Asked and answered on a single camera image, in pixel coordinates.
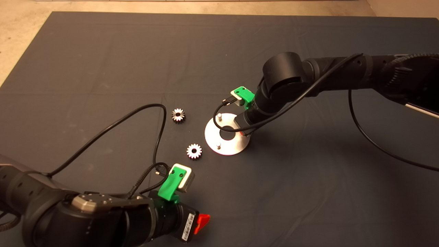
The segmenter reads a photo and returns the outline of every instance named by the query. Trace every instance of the green gripper mount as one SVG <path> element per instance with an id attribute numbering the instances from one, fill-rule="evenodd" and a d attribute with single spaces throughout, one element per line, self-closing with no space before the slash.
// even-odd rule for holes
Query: green gripper mount
<path id="1" fill-rule="evenodd" d="M 231 94 L 237 99 L 236 104 L 239 106 L 243 105 L 246 110 L 250 107 L 255 98 L 255 94 L 244 86 L 233 90 Z"/>
<path id="2" fill-rule="evenodd" d="M 179 203 L 180 196 L 177 195 L 175 191 L 177 190 L 178 185 L 181 183 L 186 173 L 187 171 L 185 169 L 174 167 L 170 172 L 168 178 L 158 190 L 158 195 L 167 201 Z"/>

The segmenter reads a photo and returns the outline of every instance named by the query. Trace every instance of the dark gray fabric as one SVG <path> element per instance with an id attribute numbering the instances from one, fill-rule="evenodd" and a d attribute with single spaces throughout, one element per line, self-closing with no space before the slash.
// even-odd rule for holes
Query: dark gray fabric
<path id="1" fill-rule="evenodd" d="M 255 90 L 279 52 L 405 54 L 439 52 L 438 44 L 433 18 L 54 12 L 0 90 L 0 153 L 50 171 L 114 120 L 161 102 L 183 108 L 187 121 L 169 117 L 158 161 L 194 169 L 182 201 L 212 216 L 190 246 L 437 246 L 439 174 L 369 144 L 347 92 L 303 100 L 236 156 L 210 150 L 204 128 L 232 89 Z M 436 119 L 374 91 L 353 98 L 378 143 L 438 165 Z M 55 178 L 78 191 L 128 191 L 151 164 L 160 114 L 133 117 Z M 198 161 L 186 156 L 191 143 L 203 147 Z M 169 236 L 148 244 L 182 245 Z M 0 246 L 23 246 L 20 229 L 0 233 Z"/>

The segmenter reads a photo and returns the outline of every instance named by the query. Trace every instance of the metal disc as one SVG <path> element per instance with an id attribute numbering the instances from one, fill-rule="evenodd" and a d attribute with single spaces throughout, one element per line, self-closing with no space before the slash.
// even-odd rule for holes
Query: metal disc
<path id="1" fill-rule="evenodd" d="M 232 113 L 222 113 L 221 120 L 216 116 L 216 122 L 221 126 L 230 126 L 234 129 L 238 128 L 238 125 L 234 122 L 236 115 Z M 231 140 L 224 140 L 220 135 L 220 129 L 213 123 L 213 118 L 207 123 L 204 130 L 204 137 L 206 138 L 207 145 L 222 155 L 234 155 L 244 150 L 250 136 L 243 136 L 240 132 L 235 133 L 235 137 Z"/>

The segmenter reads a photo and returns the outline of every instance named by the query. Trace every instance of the sticker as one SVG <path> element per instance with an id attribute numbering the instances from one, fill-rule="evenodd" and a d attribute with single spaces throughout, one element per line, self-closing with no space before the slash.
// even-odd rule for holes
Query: sticker
<path id="1" fill-rule="evenodd" d="M 181 237 L 184 241 L 187 241 L 187 238 L 189 237 L 189 233 L 191 232 L 192 223 L 194 222 L 195 215 L 189 214 L 186 226 L 184 227 L 183 236 Z"/>

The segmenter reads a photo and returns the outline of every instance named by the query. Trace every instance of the plate center hole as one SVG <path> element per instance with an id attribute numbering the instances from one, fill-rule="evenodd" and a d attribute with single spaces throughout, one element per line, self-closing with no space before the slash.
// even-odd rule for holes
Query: plate center hole
<path id="1" fill-rule="evenodd" d="M 233 130 L 233 128 L 231 126 L 228 126 L 228 125 L 224 126 L 223 128 L 225 128 L 227 130 Z M 229 140 L 235 138 L 235 134 L 236 134 L 235 132 L 227 132 L 227 131 L 223 131 L 223 130 L 219 131 L 219 135 L 221 136 L 221 138 L 226 140 L 226 141 L 229 141 Z"/>

